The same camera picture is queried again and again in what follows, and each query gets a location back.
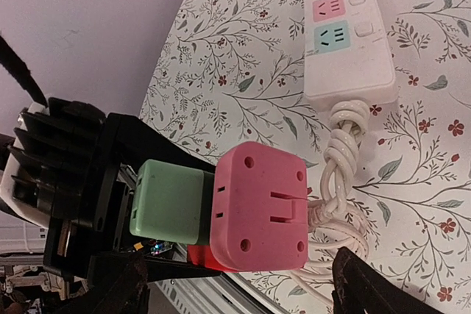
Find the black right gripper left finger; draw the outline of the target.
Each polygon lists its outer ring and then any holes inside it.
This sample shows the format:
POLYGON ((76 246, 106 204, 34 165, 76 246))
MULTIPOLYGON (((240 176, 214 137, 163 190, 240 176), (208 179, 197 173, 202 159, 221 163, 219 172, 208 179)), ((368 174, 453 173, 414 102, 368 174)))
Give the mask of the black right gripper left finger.
POLYGON ((146 290, 147 268, 142 253, 95 255, 89 269, 89 278, 95 284, 59 313, 121 313, 132 298, 146 290))

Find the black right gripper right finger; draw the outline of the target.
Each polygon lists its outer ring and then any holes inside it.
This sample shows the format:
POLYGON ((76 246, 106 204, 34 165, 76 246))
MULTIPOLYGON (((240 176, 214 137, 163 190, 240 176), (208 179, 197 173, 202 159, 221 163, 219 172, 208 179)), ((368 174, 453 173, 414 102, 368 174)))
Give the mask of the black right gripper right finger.
POLYGON ((341 247, 332 267, 335 314, 440 314, 394 286, 347 247, 341 247))

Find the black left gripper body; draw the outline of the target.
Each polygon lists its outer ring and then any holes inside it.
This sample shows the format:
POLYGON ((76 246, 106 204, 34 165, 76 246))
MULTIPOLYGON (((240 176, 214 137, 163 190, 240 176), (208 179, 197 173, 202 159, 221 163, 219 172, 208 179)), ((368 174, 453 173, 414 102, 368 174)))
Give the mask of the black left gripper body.
POLYGON ((64 279, 73 276, 89 281, 119 275, 131 255, 121 252, 123 240, 130 240, 130 192, 117 180, 120 167, 137 171, 147 160, 182 166, 212 176, 215 166, 175 146, 170 140, 131 115, 111 113, 106 118, 95 156, 87 170, 84 191, 76 210, 78 219, 66 219, 71 210, 52 217, 43 267, 64 279))

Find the red cube socket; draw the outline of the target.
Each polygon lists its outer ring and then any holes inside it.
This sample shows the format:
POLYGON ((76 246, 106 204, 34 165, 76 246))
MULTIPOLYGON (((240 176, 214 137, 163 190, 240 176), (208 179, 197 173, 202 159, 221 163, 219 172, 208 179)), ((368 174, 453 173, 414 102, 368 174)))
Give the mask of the red cube socket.
POLYGON ((226 271, 226 268, 215 259, 208 245, 188 245, 187 258, 193 265, 217 271, 226 271))

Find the green plug adapter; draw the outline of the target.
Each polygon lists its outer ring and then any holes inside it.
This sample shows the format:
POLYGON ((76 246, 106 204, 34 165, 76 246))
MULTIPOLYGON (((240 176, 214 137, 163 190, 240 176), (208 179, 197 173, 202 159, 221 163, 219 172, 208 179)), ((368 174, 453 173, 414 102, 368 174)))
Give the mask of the green plug adapter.
POLYGON ((214 174, 147 160, 138 171, 129 231, 136 237, 209 244, 214 174))

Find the pink plug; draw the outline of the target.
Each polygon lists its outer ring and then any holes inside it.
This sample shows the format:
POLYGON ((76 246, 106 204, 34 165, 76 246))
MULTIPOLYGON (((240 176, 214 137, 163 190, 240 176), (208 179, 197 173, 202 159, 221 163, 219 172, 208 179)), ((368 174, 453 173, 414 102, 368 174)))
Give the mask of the pink plug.
POLYGON ((240 272, 299 269, 308 259, 305 162, 256 142, 217 163, 210 222, 215 260, 240 272))

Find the white multicolour power strip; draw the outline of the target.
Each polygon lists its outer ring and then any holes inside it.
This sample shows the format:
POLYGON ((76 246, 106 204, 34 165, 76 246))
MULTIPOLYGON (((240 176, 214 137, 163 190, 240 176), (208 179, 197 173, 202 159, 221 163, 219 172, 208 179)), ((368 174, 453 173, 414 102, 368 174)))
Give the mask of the white multicolour power strip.
POLYGON ((377 0, 304 0, 303 93, 322 112, 340 101, 389 104, 398 97, 377 0))

